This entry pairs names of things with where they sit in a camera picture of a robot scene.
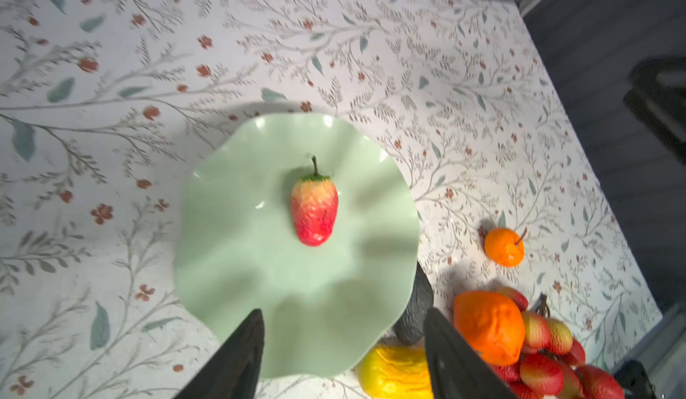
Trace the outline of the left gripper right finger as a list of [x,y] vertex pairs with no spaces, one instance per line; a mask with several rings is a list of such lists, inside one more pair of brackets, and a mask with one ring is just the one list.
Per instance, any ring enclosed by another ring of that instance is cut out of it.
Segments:
[[516,399],[439,310],[427,311],[423,328],[434,398]]

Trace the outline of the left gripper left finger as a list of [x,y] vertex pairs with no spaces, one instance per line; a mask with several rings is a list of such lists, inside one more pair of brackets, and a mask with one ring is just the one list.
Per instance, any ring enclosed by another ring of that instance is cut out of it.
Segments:
[[254,398],[264,352],[264,334],[262,311],[254,309],[175,398]]

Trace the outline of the large fake orange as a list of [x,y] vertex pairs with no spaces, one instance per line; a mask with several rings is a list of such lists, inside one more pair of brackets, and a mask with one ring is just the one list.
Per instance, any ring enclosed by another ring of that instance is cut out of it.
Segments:
[[453,302],[453,324],[480,357],[489,364],[518,362],[525,341],[525,322],[516,304],[496,292],[468,291]]

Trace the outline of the dark fake avocado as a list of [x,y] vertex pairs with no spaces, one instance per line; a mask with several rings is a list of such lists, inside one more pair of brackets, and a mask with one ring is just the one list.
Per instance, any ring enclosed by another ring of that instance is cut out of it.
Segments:
[[424,338],[424,319],[434,304],[432,285],[420,263],[416,264],[416,275],[412,294],[405,311],[393,326],[398,341],[403,345],[415,345]]

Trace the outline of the yellow fake squash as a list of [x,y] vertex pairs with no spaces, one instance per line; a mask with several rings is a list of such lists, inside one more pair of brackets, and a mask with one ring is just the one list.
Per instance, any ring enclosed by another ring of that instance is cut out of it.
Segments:
[[357,365],[366,395],[386,399],[432,399],[432,381],[423,348],[377,345]]

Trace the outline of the red fake grape bunch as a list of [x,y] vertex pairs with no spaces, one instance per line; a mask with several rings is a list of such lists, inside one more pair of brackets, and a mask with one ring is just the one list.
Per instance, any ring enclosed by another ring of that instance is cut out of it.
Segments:
[[536,304],[512,287],[504,295],[521,311],[525,339],[516,363],[491,365],[519,398],[625,398],[619,382],[607,371],[589,365],[586,352],[562,321],[551,317],[546,295]]

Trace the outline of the small orange fake tangerine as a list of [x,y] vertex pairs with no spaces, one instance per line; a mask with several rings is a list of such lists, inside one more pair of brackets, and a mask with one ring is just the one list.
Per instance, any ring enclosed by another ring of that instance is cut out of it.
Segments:
[[489,231],[484,239],[484,252],[494,262],[506,268],[519,266],[525,258],[525,243],[523,240],[528,229],[519,235],[516,231],[498,227]]

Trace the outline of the green scalloped fruit bowl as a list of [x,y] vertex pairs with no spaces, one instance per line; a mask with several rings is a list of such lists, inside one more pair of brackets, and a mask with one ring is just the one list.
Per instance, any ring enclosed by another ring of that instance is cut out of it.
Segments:
[[[318,247],[298,240],[289,204],[313,156],[339,194],[332,235]],[[419,236],[405,177],[378,143],[328,115],[260,116],[189,176],[174,286],[219,341],[262,311],[262,378],[330,378],[405,311]]]

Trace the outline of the red fake strawberry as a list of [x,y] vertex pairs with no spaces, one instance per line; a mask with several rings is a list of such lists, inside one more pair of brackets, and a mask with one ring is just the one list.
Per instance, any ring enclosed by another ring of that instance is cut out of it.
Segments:
[[329,176],[319,172],[316,156],[313,172],[300,177],[290,194],[290,212],[298,240],[318,247],[332,235],[339,210],[338,190]]

